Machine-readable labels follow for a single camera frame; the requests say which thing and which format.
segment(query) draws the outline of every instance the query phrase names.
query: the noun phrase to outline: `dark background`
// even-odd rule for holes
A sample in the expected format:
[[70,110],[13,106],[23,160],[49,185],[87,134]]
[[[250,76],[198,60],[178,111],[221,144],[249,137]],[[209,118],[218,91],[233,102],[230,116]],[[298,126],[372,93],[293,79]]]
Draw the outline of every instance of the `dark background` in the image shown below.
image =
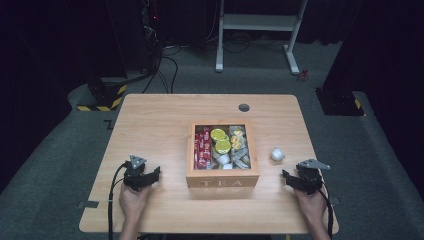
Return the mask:
[[[185,30],[176,29],[172,22],[180,21],[183,16],[167,8],[173,1],[162,2],[165,33],[178,37]],[[192,15],[203,19],[196,25],[203,29],[198,33],[207,34],[215,3],[195,2],[191,5],[193,13],[205,13]],[[281,4],[276,0],[267,4],[239,1],[236,6],[234,2],[227,1],[227,7],[238,13],[257,9],[273,14]],[[285,3],[293,8],[297,6],[294,0]],[[1,190],[72,109],[67,100],[72,89],[102,74],[122,75],[128,66],[119,51],[122,42],[113,29],[115,19],[106,11],[110,5],[100,0],[87,4],[77,4],[75,12],[82,13],[90,6],[91,9],[95,6],[96,11],[79,17],[70,14],[72,10],[65,1],[13,1],[0,5],[1,102],[5,109],[1,116]],[[420,114],[424,92],[424,46],[420,39],[424,36],[420,13],[423,9],[423,3],[418,0],[311,0],[298,37],[299,42],[318,39],[324,45],[344,40],[325,87],[367,94],[399,161],[421,196],[424,196],[420,155],[424,147],[424,119]],[[86,24],[92,24],[94,30],[86,32],[86,36],[75,34],[75,29]],[[98,48],[104,49],[97,52],[101,56],[93,50]],[[99,57],[105,62],[96,60]],[[109,68],[107,62],[120,68]]]

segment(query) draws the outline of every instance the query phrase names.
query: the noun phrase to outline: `box contents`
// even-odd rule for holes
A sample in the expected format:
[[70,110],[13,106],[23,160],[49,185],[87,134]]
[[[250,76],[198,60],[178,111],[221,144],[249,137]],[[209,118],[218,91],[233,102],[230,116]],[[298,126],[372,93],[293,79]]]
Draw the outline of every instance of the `box contents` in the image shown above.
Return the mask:
[[194,169],[251,168],[243,126],[203,126],[196,129],[194,144]]

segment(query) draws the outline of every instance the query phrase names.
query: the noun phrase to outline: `cable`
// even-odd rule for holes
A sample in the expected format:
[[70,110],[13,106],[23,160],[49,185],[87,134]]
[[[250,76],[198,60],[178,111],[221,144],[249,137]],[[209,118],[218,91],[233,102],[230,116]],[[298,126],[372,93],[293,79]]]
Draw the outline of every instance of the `cable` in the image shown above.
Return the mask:
[[178,46],[168,46],[168,47],[164,47],[164,49],[171,49],[171,48],[176,48],[176,47],[178,48],[178,50],[176,52],[174,52],[174,53],[168,53],[168,54],[162,54],[162,56],[171,56],[171,55],[175,55],[175,54],[179,53],[181,51],[181,49],[182,49],[182,46],[181,45],[178,45]]
[[119,182],[121,182],[122,180],[124,180],[123,178],[119,179],[118,181],[116,181],[115,185],[113,185],[113,187],[115,188],[116,185],[118,185]]
[[128,80],[125,80],[125,81],[121,81],[121,82],[118,82],[118,83],[107,83],[107,82],[104,82],[103,84],[105,86],[121,86],[121,85],[127,85],[127,84],[130,84],[130,83],[133,83],[133,82],[138,82],[138,81],[141,81],[143,79],[146,79],[148,76],[151,76],[151,74],[150,73],[143,74],[141,76],[138,76],[138,77],[135,77],[135,78],[131,78],[131,79],[128,79]]
[[146,40],[148,41],[150,38],[152,38],[152,35],[154,34],[154,41],[153,41],[153,45],[157,42],[157,36],[156,36],[156,31],[153,30],[153,28],[148,27],[148,26],[144,26],[144,30],[146,30],[146,32],[148,31],[148,33],[146,35],[148,35],[148,37],[146,38]]
[[118,175],[119,171],[125,167],[126,163],[123,163],[119,168],[116,170],[115,175],[113,176],[112,185],[110,186],[110,192],[109,192],[109,203],[108,203],[108,223],[109,223],[109,240],[113,240],[113,217],[112,217],[112,206],[113,206],[113,188],[116,186],[115,180],[116,176]]
[[159,76],[160,80],[162,81],[163,87],[166,90],[166,93],[169,93],[168,92],[168,83],[166,82],[166,77],[163,75],[163,73],[160,70],[158,70],[158,73],[159,73],[158,76]]
[[146,87],[144,88],[144,90],[141,93],[145,93],[147,88],[149,88],[150,83],[152,83],[153,78],[156,76],[157,74],[157,70],[155,71],[155,73],[152,75],[152,77],[150,78],[149,82],[147,83]]
[[213,37],[213,38],[211,38],[211,39],[209,39],[209,40],[206,40],[206,43],[210,43],[210,42],[213,42],[215,39],[217,39],[219,36],[218,35],[216,35],[215,37]]
[[239,51],[233,51],[233,50],[229,50],[228,48],[223,47],[223,49],[225,51],[228,51],[230,53],[242,53],[242,52],[246,51],[250,46],[250,40],[249,40],[248,37],[243,37],[243,36],[231,37],[231,36],[227,35],[227,38],[229,38],[230,42],[232,42],[234,44],[245,45],[245,47],[243,49],[239,50]]
[[174,82],[175,82],[175,77],[177,76],[177,72],[178,72],[178,64],[174,59],[172,59],[170,57],[163,56],[163,58],[168,59],[168,60],[174,62],[174,64],[175,64],[174,77],[172,77],[172,82],[171,82],[171,93],[174,93]]
[[323,185],[325,186],[325,190],[327,191],[327,196],[325,196],[325,194],[321,191],[321,189],[318,189],[318,192],[322,195],[322,197],[325,200],[325,203],[327,204],[327,208],[328,208],[328,229],[327,229],[327,233],[328,236],[330,236],[330,239],[333,238],[333,206],[331,206],[331,202],[329,200],[330,197],[330,193],[328,192],[327,186],[323,183]]
[[272,47],[272,46],[278,46],[278,45],[283,45],[285,43],[285,41],[277,41],[277,40],[270,40],[270,43],[255,43],[255,42],[250,42],[250,46],[252,47]]
[[208,38],[212,35],[213,29],[215,28],[217,13],[218,13],[218,1],[215,1],[215,13],[214,13],[214,17],[213,17],[213,24],[212,24],[211,31],[209,32],[209,35],[206,37],[206,42],[208,42]]

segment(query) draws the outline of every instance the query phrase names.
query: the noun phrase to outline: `human hand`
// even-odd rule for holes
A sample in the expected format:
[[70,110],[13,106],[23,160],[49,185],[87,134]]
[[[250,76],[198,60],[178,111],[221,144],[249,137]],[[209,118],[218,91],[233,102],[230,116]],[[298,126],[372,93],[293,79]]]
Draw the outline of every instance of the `human hand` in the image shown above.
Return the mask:
[[323,223],[323,216],[327,208],[325,199],[316,191],[311,195],[293,189],[299,201],[300,211],[305,218],[309,232],[314,240],[330,239]]
[[119,204],[121,205],[125,220],[122,226],[120,240],[133,240],[137,238],[141,216],[146,207],[147,197],[151,188],[152,186],[149,185],[143,188],[142,191],[137,192],[122,183]]
[[121,205],[125,219],[140,220],[151,188],[152,186],[149,185],[143,188],[142,191],[137,192],[122,183],[119,204]]

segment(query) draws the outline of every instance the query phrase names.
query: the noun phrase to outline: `black curtain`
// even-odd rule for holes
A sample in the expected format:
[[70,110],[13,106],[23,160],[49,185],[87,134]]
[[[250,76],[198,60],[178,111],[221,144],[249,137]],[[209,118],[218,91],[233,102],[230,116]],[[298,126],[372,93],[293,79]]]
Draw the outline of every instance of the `black curtain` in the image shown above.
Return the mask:
[[0,192],[32,151],[71,111],[84,83],[62,1],[0,4]]
[[366,93],[397,158],[424,199],[423,9],[420,0],[363,1],[323,89]]
[[297,41],[323,45],[346,38],[362,0],[309,0]]

